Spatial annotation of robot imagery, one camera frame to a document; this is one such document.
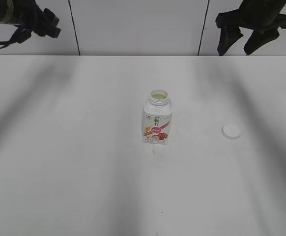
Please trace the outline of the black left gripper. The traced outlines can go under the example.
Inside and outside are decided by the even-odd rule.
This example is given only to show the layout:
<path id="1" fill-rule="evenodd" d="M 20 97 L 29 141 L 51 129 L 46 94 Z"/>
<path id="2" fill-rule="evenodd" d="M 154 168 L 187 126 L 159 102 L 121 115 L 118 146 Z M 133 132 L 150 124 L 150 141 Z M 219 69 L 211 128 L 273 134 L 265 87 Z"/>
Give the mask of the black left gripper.
<path id="1" fill-rule="evenodd" d="M 41 10 L 34 0 L 13 0 L 12 24 L 36 33 L 39 36 L 58 38 L 59 18 L 48 8 Z"/>

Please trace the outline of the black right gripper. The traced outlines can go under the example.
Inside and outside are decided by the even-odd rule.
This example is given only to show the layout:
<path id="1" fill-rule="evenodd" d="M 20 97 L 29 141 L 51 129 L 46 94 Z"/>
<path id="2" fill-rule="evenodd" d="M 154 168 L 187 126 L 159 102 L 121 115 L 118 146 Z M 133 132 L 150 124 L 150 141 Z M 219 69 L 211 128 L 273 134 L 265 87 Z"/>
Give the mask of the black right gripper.
<path id="1" fill-rule="evenodd" d="M 238 9 L 219 13 L 215 20 L 221 29 L 217 47 L 219 56 L 243 37 L 239 27 L 254 30 L 244 46 L 247 56 L 279 37 L 278 29 L 286 29 L 286 15 L 281 14 L 286 0 L 244 0 Z"/>

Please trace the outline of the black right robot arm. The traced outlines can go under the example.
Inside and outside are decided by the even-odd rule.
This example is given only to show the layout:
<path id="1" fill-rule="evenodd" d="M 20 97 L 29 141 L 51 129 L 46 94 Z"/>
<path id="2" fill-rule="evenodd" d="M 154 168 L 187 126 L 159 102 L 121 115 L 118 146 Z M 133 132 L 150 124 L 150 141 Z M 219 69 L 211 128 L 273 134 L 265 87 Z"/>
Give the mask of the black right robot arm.
<path id="1" fill-rule="evenodd" d="M 285 5 L 286 0 L 244 0 L 238 9 L 219 13 L 215 20 L 221 30 L 219 56 L 243 37 L 241 28 L 253 31 L 244 46 L 246 55 L 276 40 L 280 36 L 278 28 L 286 29 L 286 14 L 281 13 Z"/>

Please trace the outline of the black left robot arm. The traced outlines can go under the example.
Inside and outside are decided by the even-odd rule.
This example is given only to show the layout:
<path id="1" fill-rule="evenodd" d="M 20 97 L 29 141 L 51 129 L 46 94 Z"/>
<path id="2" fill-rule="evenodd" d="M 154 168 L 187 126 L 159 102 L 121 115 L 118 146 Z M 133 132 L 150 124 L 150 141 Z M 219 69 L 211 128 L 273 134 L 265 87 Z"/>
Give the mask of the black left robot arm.
<path id="1" fill-rule="evenodd" d="M 20 31 L 58 38 L 59 18 L 49 9 L 42 10 L 35 0 L 0 0 L 0 24 L 14 25 Z"/>

